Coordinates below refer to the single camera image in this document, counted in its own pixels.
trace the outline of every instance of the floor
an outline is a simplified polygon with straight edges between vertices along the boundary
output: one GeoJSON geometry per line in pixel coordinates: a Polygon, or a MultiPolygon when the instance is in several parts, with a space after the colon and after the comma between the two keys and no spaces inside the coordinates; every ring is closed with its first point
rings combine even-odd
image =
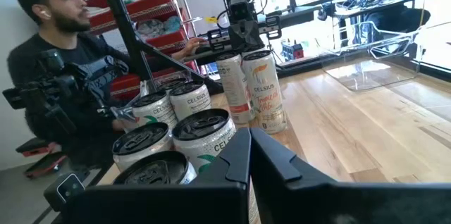
{"type": "MultiPolygon", "coordinates": [[[[60,171],[50,172],[42,177],[30,180],[23,175],[23,172],[31,165],[0,171],[1,224],[34,223],[49,207],[44,198],[44,190],[58,176],[70,172],[68,163],[63,163],[60,171]]],[[[96,173],[93,172],[83,183],[89,182],[96,173]]],[[[40,223],[50,224],[56,216],[57,213],[51,211],[40,223]]]]}

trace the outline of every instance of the yellow tag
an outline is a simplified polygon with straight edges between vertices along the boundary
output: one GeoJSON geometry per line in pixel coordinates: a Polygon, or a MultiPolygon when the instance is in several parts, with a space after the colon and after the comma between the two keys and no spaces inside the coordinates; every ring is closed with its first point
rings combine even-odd
{"type": "Polygon", "coordinates": [[[218,23],[216,17],[204,17],[205,22],[207,23],[218,23]]]}

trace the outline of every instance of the wall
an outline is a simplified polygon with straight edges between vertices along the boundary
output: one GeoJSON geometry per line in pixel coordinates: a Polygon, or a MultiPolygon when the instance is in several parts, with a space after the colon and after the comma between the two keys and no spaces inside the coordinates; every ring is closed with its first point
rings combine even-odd
{"type": "MultiPolygon", "coordinates": [[[[36,33],[37,27],[16,0],[1,0],[0,26],[7,30],[0,39],[0,90],[3,91],[13,86],[6,64],[9,52],[36,33]]],[[[25,158],[16,153],[16,147],[33,137],[23,114],[23,110],[13,110],[0,96],[0,170],[34,162],[38,158],[25,158]]]]}

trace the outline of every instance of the shelving unit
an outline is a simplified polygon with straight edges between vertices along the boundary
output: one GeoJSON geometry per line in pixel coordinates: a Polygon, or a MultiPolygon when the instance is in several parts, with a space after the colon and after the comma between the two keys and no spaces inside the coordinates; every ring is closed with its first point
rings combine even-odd
{"type": "MultiPolygon", "coordinates": [[[[196,35],[193,22],[197,19],[191,19],[186,0],[183,0],[183,3],[183,7],[180,7],[178,0],[139,0],[129,3],[126,5],[126,8],[130,19],[136,23],[171,13],[174,13],[174,15],[177,15],[182,20],[181,31],[183,31],[183,35],[173,35],[172,33],[147,40],[149,44],[155,46],[159,51],[169,54],[183,49],[190,36],[189,34],[196,35]]],[[[99,8],[107,8],[109,6],[106,0],[87,0],[87,4],[88,6],[99,8]]],[[[116,20],[111,11],[94,15],[90,18],[90,21],[92,26],[91,33],[93,35],[101,35],[117,28],[116,20]]]]}

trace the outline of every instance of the black sweatshirt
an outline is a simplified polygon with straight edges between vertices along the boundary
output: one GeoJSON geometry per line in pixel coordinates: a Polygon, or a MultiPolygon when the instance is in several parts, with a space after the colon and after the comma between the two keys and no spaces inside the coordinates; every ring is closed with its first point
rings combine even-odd
{"type": "MultiPolygon", "coordinates": [[[[35,58],[39,52],[49,49],[58,49],[66,63],[86,64],[109,55],[130,66],[128,55],[113,49],[105,41],[92,35],[79,34],[77,47],[66,50],[54,47],[35,34],[12,50],[8,57],[9,73],[16,87],[41,76],[37,70],[35,58]]],[[[65,151],[74,148],[83,149],[87,145],[92,145],[93,141],[97,141],[97,143],[102,140],[111,142],[113,138],[117,138],[118,134],[113,132],[112,119],[101,117],[93,105],[76,106],[69,100],[60,100],[58,104],[74,122],[78,129],[76,134],[73,137],[67,137],[67,134],[59,126],[52,125],[45,118],[25,111],[27,124],[38,138],[58,142],[65,151]]]]}

